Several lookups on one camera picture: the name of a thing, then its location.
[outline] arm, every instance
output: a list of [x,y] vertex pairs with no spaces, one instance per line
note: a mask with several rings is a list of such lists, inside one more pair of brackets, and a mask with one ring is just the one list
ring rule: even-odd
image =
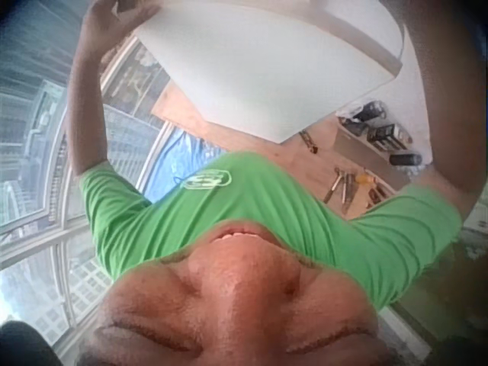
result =
[[98,69],[102,56],[158,7],[128,12],[120,21],[112,14],[116,0],[97,0],[88,10],[73,60],[68,87],[68,147],[73,170],[81,175],[107,160],[107,136]]
[[465,219],[486,182],[483,61],[451,2],[383,3],[409,30],[425,89],[434,162],[415,183],[437,191]]

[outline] hand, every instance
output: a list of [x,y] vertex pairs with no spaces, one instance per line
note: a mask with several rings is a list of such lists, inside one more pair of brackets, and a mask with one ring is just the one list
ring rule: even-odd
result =
[[124,12],[121,19],[112,13],[117,0],[95,0],[83,19],[77,55],[100,60],[131,31],[155,15],[160,7],[146,5]]

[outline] shirt sleeve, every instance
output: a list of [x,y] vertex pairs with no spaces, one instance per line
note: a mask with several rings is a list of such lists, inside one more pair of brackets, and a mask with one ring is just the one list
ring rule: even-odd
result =
[[109,162],[85,172],[80,187],[98,258],[112,278],[116,278],[125,265],[127,255],[123,253],[132,244],[127,228],[138,221],[151,203],[118,175]]
[[338,264],[369,293],[377,309],[394,302],[461,229],[461,216],[437,192],[409,185],[349,222],[357,241]]

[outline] man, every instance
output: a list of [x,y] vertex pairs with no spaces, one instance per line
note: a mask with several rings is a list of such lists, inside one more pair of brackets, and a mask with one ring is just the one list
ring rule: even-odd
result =
[[345,222],[251,153],[225,155],[156,204],[117,175],[98,67],[158,9],[119,21],[114,3],[87,13],[69,84],[72,167],[116,279],[79,364],[390,364],[376,311],[456,236],[486,181],[483,65],[451,6],[391,8],[418,46],[434,165]]

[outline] nose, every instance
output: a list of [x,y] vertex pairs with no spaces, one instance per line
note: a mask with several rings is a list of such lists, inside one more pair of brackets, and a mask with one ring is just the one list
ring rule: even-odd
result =
[[278,314],[300,282],[300,264],[289,252],[256,236],[233,236],[208,243],[188,258],[219,343],[263,344],[280,332]]

